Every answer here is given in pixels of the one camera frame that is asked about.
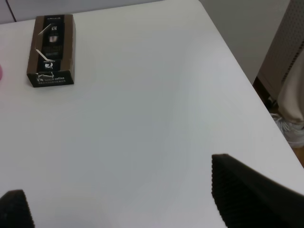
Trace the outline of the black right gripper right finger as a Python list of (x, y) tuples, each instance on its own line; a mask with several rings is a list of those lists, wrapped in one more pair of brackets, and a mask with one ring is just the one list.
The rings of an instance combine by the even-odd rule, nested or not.
[(212, 155), (212, 197), (228, 228), (302, 228), (304, 196), (228, 154)]

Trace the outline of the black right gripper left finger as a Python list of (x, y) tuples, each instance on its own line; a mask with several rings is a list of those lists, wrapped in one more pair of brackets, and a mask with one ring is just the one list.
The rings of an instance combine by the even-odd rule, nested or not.
[(35, 227), (27, 198), (23, 190), (10, 190), (0, 198), (0, 227)]

